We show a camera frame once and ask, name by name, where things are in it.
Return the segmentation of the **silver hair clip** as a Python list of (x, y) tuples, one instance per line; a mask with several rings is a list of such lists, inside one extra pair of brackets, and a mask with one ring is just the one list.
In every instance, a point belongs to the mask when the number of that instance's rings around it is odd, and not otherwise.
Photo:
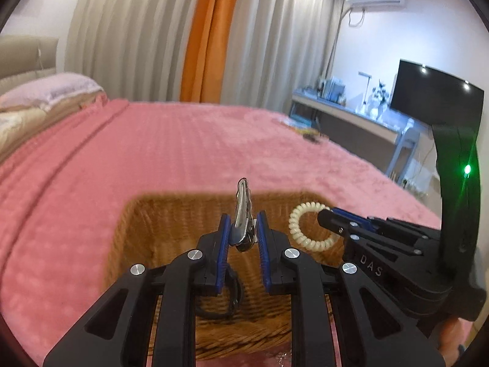
[(252, 215), (249, 183), (246, 178), (241, 178), (237, 184), (235, 220), (231, 227), (229, 243), (243, 253), (250, 250), (255, 241), (255, 219)]

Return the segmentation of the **items on bed corner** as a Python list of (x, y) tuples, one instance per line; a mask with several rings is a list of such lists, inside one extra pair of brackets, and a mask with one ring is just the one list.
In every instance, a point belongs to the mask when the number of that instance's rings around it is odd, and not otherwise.
[(306, 140), (310, 143), (319, 144), (319, 143), (329, 141), (329, 137), (326, 136), (325, 134), (321, 133), (320, 131), (318, 131), (315, 128), (307, 126), (304, 123), (300, 123), (295, 119), (292, 119), (289, 117), (278, 118), (277, 123), (282, 125), (283, 127), (290, 129), (294, 133), (297, 133), (304, 140)]

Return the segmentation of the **brown wicker basket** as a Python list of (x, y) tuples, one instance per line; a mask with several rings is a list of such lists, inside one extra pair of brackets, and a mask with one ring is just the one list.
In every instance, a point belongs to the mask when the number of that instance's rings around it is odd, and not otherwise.
[[(231, 194), (147, 194), (125, 206), (105, 263), (103, 287), (110, 287), (134, 263), (156, 268), (194, 249), (202, 235), (218, 229), (223, 214), (233, 215)], [(197, 318), (197, 360), (252, 354), (289, 344), (290, 299), (265, 291), (259, 251), (228, 252), (228, 262), (244, 288), (230, 319)]]

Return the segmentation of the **white desk lamp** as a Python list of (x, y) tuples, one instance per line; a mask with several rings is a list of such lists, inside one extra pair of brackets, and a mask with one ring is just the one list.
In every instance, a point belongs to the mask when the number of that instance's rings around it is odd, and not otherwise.
[(358, 75), (361, 76), (361, 77), (366, 78), (366, 87), (365, 87), (365, 91), (363, 93), (362, 102), (359, 105), (359, 107), (356, 110), (356, 112), (357, 113), (360, 113), (360, 114), (364, 114), (365, 111), (366, 111), (367, 94), (368, 94), (368, 90), (369, 90), (369, 86), (370, 86), (370, 80), (372, 78), (372, 75), (370, 75), (368, 73), (365, 73), (364, 71), (359, 71), (358, 72)]

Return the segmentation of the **black television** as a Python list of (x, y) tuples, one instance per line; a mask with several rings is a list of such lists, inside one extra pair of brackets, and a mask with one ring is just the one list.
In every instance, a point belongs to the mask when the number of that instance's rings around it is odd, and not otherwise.
[(401, 60), (390, 108), (428, 126), (479, 132), (484, 90), (426, 65)]

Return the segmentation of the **pink bed blanket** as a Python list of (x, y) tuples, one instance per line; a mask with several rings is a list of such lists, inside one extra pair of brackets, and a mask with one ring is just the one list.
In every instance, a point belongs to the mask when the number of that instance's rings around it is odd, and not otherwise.
[(373, 165), (311, 143), (264, 109), (92, 104), (1, 165), (1, 313), (41, 364), (101, 293), (123, 207), (146, 193), (308, 190), (358, 215), (433, 228), (440, 220)]

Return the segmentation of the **orange curtain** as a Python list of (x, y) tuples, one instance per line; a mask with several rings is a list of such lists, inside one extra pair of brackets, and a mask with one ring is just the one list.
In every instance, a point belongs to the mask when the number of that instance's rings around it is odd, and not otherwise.
[(197, 1), (182, 71), (182, 102), (220, 103), (236, 1)]

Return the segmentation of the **purple pillow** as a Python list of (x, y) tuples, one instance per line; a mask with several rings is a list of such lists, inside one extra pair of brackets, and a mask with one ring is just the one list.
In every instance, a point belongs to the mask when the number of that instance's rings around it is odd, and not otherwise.
[(103, 91), (95, 80), (65, 72), (21, 84), (1, 96), (1, 111), (39, 108), (46, 112), (64, 99)]

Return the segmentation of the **beige curtain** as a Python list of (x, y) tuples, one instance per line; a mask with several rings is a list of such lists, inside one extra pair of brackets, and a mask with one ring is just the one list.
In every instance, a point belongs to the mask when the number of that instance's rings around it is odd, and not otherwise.
[[(111, 97), (180, 98), (198, 0), (79, 0), (65, 68)], [(283, 112), (332, 70), (345, 0), (237, 0), (219, 104)]]

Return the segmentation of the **beige headboard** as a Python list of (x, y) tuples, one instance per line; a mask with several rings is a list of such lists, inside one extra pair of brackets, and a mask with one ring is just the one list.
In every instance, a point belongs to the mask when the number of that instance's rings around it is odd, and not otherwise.
[(58, 39), (52, 36), (3, 35), (0, 39), (0, 91), (56, 73)]

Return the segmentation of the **grey wall desk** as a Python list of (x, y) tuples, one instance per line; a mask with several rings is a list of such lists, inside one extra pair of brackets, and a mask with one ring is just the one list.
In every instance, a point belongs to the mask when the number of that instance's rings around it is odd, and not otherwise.
[(400, 126), (384, 124), (303, 90), (293, 91), (289, 117), (325, 134), (398, 183), (404, 180), (419, 144), (419, 130), (410, 118)]

